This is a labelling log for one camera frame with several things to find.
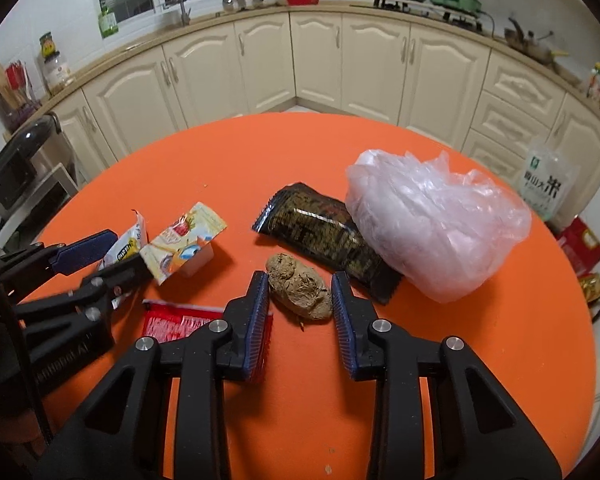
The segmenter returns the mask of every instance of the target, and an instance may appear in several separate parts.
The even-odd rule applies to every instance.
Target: blue gripper pad
[[[83,238],[60,249],[51,260],[51,267],[56,274],[69,276],[87,265],[99,262],[117,241],[118,235],[109,229]]]

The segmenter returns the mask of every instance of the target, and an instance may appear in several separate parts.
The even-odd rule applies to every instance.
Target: black snack package
[[[387,304],[402,279],[366,244],[343,202],[301,182],[277,192],[252,228],[331,269],[344,270],[378,303]]]

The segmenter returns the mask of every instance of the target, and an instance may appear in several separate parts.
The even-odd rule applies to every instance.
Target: round table
[[[286,113],[219,121],[123,159],[85,186],[40,239],[70,243],[107,228],[121,234],[134,223],[132,209],[144,215],[151,239],[203,202],[228,224],[214,241],[214,259],[192,278],[173,276],[159,288],[151,285],[145,297],[225,306],[281,250],[251,230],[269,198],[287,184],[304,182],[343,200],[345,168],[369,148],[410,151],[420,160],[444,149],[409,130],[347,116]],[[449,152],[452,171],[477,167]],[[330,282],[327,270],[307,263]],[[76,287],[90,270],[56,276],[35,297]],[[536,426],[563,473],[573,468],[593,406],[594,339],[576,276],[536,216],[529,238],[473,294],[437,304],[403,280],[391,302],[377,310],[414,336],[441,341],[455,334],[467,341]],[[115,313],[113,350],[45,399],[58,426],[141,335],[143,316],[139,300]],[[176,396],[174,388],[172,401]],[[264,383],[225,386],[233,478],[365,478],[374,396],[373,381],[354,383],[345,372],[333,323],[306,324],[302,332],[275,312]],[[175,404],[165,452],[164,474],[170,478]],[[427,444],[431,475],[429,450]]]

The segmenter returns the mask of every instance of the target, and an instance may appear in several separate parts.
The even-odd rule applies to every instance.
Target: ginger root
[[[312,321],[331,318],[331,291],[311,267],[285,253],[267,260],[273,295],[294,314]]]

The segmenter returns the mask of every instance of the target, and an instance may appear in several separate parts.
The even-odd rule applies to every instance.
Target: red snack package
[[[588,274],[600,261],[600,241],[578,216],[557,240],[577,276]]]
[[[168,303],[160,300],[144,300],[142,303],[147,309],[142,335],[154,337],[160,343],[188,337],[209,321],[221,319],[224,312],[224,308],[217,306]],[[264,376],[272,325],[273,313],[269,312],[264,325],[264,342],[252,382],[260,382]]]

